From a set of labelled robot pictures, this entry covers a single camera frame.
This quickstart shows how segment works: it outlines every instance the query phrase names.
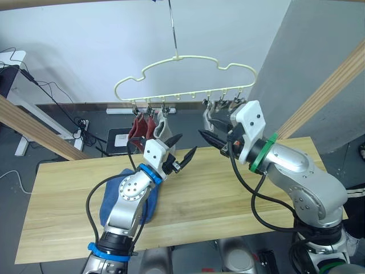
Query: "green ring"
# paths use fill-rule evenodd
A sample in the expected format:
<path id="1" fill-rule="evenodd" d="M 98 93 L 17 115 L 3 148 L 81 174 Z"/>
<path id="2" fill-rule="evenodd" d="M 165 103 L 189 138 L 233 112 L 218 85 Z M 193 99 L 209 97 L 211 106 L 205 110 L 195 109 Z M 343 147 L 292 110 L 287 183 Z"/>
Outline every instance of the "green ring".
<path id="1" fill-rule="evenodd" d="M 275 141 L 278 139 L 278 134 L 275 132 L 270 138 L 269 140 L 267 140 L 266 144 L 264 145 L 264 147 L 262 148 L 262 150 L 260 151 L 260 153 L 257 155 L 255 161 L 253 162 L 253 164 L 250 167 L 250 170 L 252 172 L 256 171 L 256 168 L 258 167 L 258 165 L 261 163 L 261 160 L 263 159 L 263 157 L 266 156 L 266 154 L 269 152 L 271 146 L 275 143 Z"/>
<path id="2" fill-rule="evenodd" d="M 336 261 L 334 263 L 331 263 L 331 264 L 328 264 L 328 265 L 325 265 L 324 267 L 322 267 L 320 270 L 319 270 L 319 274 L 323 274 L 326 270 L 329 270 L 331 268 L 334 268 L 334 267 L 337 267 L 338 265 L 342 265 L 342 264 L 345 264 L 344 261 Z"/>

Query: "clothes hanger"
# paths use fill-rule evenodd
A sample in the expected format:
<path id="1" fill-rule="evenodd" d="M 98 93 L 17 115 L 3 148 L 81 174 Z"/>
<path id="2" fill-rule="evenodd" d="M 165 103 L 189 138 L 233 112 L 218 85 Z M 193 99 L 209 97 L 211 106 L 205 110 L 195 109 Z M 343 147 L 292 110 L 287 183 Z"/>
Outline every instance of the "clothes hanger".
<path id="1" fill-rule="evenodd" d="M 174 43 L 175 43 L 175 56 L 169 59 L 165 59 L 165 60 L 161 60 L 158 61 L 156 63 L 150 64 L 147 67 L 143 68 L 141 73 L 142 73 L 142 77 L 141 78 L 135 78 L 133 76 L 129 76 L 126 77 L 122 80 L 120 80 L 119 82 L 117 82 L 117 84 L 115 84 L 114 87 L 114 94 L 115 96 L 118 98 L 118 100 L 121 101 L 130 101 L 135 103 L 136 100 L 151 100 L 151 99 L 161 99 L 163 102 L 165 101 L 166 97 L 175 97 L 177 100 L 180 100 L 180 96 L 182 95 L 191 95 L 191 97 L 194 99 L 196 97 L 196 94 L 200 94 L 200 93 L 206 93 L 207 96 L 210 96 L 212 92 L 217 92 L 220 91 L 222 92 L 223 96 L 231 90 L 239 90 L 239 94 L 242 92 L 242 90 L 246 87 L 251 87 L 255 84 L 256 82 L 256 78 L 257 78 L 257 73 L 256 70 L 248 65 L 244 65 L 244 64 L 240 64 L 240 63 L 230 63 L 228 64 L 226 67 L 222 67 L 219 64 L 219 61 L 216 58 L 213 57 L 208 57 L 208 56 L 200 56 L 200 55 L 179 55 L 179 52 L 177 51 L 177 42 L 176 42 L 176 33 L 175 33 L 175 26 L 173 23 L 173 15 L 172 15 L 172 8 L 171 8 L 171 0 L 168 0 L 169 3 L 169 10 L 170 10 L 170 16 L 171 16 L 171 25 L 172 25 L 172 31 L 173 31 L 173 39 L 174 39 Z M 164 94 L 164 95 L 154 95 L 154 96 L 145 96 L 145 97 L 137 97 L 137 98 L 128 98 L 128 99 L 123 99 L 119 96 L 118 94 L 118 87 L 128 81 L 128 80 L 134 80 L 135 82 L 140 82 L 142 80 L 144 80 L 146 78 L 145 72 L 155 66 L 164 64 L 164 63 L 168 63 L 168 62 L 176 62 L 176 61 L 180 61 L 183 59 L 203 59 L 203 60 L 209 60 L 209 61 L 213 61 L 216 64 L 216 68 L 219 70 L 228 70 L 230 67 L 242 67 L 245 69 L 250 70 L 253 75 L 254 75 L 254 80 L 252 81 L 252 83 L 250 84 L 246 84 L 243 86 L 232 86 L 232 87 L 224 87 L 224 88 L 215 88 L 215 89 L 211 89 L 211 90 L 198 90 L 198 91 L 192 91 L 192 92 L 182 92 L 182 93 L 174 93 L 174 94 Z"/>

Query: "wooden table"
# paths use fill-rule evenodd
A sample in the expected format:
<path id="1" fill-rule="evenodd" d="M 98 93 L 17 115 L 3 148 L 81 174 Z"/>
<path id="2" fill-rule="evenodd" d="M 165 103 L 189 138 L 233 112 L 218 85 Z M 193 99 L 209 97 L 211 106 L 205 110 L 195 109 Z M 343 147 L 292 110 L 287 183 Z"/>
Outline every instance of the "wooden table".
<path id="1" fill-rule="evenodd" d="M 325 167 L 310 138 L 279 141 L 306 151 L 315 164 Z M 178 159 L 186 150 L 178 151 Z M 135 162 L 141 155 L 134 156 Z M 130 168 L 127 156 L 42 164 L 36 176 L 19 242 L 16 264 L 76 259 L 88 256 L 94 234 L 85 213 L 85 200 L 101 180 Z M 242 176 L 254 187 L 259 176 L 240 166 Z M 269 180 L 262 193 L 291 200 Z M 104 188 L 91 199 L 91 212 L 99 223 Z M 215 148 L 199 148 L 193 160 L 161 186 L 153 220 L 141 234 L 136 250 L 193 243 L 270 231 L 250 209 L 250 193 L 235 177 L 229 159 Z M 257 199 L 260 215 L 269 223 L 291 227 L 291 213 L 282 206 Z"/>

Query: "blue cloth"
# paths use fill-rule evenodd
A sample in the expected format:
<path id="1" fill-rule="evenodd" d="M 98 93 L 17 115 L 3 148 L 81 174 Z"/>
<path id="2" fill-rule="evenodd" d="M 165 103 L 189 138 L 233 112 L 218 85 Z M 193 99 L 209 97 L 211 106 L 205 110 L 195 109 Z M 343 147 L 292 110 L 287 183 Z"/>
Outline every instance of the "blue cloth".
<path id="1" fill-rule="evenodd" d="M 121 172 L 121 174 L 129 174 L 132 172 L 133 171 L 131 171 L 129 169 L 125 169 Z M 100 223 L 102 226 L 104 226 L 105 223 L 107 222 L 110 212 L 113 209 L 113 206 L 115 205 L 115 203 L 118 199 L 119 185 L 120 185 L 120 182 L 124 178 L 125 177 L 114 178 L 107 182 L 107 186 L 105 188 L 105 193 L 104 193 L 104 199 L 103 199 L 102 206 L 100 207 L 100 212 L 99 212 Z M 147 199 L 148 212 L 147 212 L 147 217 L 146 217 L 146 223 L 151 221 L 152 216 L 155 213 L 155 209 L 157 206 L 157 198 L 159 196 L 159 188 L 160 188 L 160 186 L 156 185 L 156 187 L 149 193 L 149 197 Z M 145 215 L 145 206 L 146 205 L 144 204 L 141 221 L 143 220 L 144 215 Z"/>

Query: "hanger hook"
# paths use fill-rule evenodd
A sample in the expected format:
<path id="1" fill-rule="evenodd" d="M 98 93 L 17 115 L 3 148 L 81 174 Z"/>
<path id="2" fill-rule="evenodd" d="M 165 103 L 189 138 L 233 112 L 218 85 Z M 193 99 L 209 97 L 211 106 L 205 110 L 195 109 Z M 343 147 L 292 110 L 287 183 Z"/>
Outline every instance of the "hanger hook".
<path id="1" fill-rule="evenodd" d="M 136 104 L 135 100 L 132 101 L 132 112 L 133 112 L 134 115 L 138 116 L 139 111 L 138 111 L 137 104 Z"/>
<path id="2" fill-rule="evenodd" d="M 211 95 L 210 90 L 206 92 L 206 95 L 207 95 L 207 99 L 206 99 L 206 100 L 207 100 L 207 101 L 209 101 L 209 99 L 210 99 L 210 95 Z"/>
<path id="3" fill-rule="evenodd" d="M 227 92 L 228 92 L 227 88 L 223 89 L 222 96 L 221 96 L 221 97 L 219 97 L 219 101 L 220 101 L 220 102 L 222 102 L 222 101 L 223 101 L 224 96 L 227 94 Z"/>
<path id="4" fill-rule="evenodd" d="M 161 106 L 162 115 L 166 118 L 170 112 L 170 107 L 165 105 L 165 101 L 163 101 L 163 105 Z"/>
<path id="5" fill-rule="evenodd" d="M 152 116 L 152 113 L 154 112 L 153 109 L 152 109 L 152 106 L 151 106 L 151 99 L 146 99 L 147 101 L 147 109 L 146 109 L 146 113 L 148 116 Z"/>

